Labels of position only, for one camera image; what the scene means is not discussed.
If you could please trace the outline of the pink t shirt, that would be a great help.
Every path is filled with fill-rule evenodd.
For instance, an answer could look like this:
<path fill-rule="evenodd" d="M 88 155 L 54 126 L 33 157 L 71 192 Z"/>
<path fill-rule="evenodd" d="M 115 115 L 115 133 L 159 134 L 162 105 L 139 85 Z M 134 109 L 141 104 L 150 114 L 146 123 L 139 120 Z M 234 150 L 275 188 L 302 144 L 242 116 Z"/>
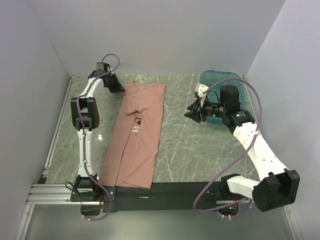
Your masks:
<path fill-rule="evenodd" d="M 166 86 L 127 83 L 98 182 L 150 189 L 159 150 Z"/>

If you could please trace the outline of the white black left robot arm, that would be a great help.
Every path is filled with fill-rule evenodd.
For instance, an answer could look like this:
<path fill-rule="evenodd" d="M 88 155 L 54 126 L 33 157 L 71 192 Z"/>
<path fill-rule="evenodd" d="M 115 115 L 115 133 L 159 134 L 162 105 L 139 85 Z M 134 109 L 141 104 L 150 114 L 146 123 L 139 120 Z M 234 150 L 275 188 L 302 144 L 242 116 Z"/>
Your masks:
<path fill-rule="evenodd" d="M 104 88 L 112 94 L 126 91 L 111 66 L 101 61 L 96 64 L 96 70 L 89 75 L 82 93 L 70 100 L 72 125 L 77 131 L 79 140 L 79 168 L 72 193 L 88 201 L 96 200 L 103 193 L 97 184 L 94 146 L 96 130 L 100 124 L 96 97 Z"/>

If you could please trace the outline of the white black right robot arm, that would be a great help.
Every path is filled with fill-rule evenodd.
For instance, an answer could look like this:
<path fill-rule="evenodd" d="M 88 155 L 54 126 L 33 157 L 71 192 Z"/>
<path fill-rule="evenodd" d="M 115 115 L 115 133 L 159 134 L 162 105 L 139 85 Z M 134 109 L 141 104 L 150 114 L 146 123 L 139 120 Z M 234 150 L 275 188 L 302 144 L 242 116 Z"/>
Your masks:
<path fill-rule="evenodd" d="M 245 178 L 237 173 L 226 176 L 219 173 L 221 180 L 209 182 L 194 203 L 197 204 L 201 197 L 235 202 L 249 199 L 262 212 L 293 204 L 298 193 L 300 175 L 278 159 L 258 130 L 253 116 L 241 108 L 238 88 L 234 85 L 221 86 L 217 102 L 209 101 L 208 92 L 208 86 L 200 83 L 196 85 L 196 101 L 187 107 L 185 117 L 197 123 L 204 122 L 207 117 L 220 118 L 245 149 L 259 179 Z"/>

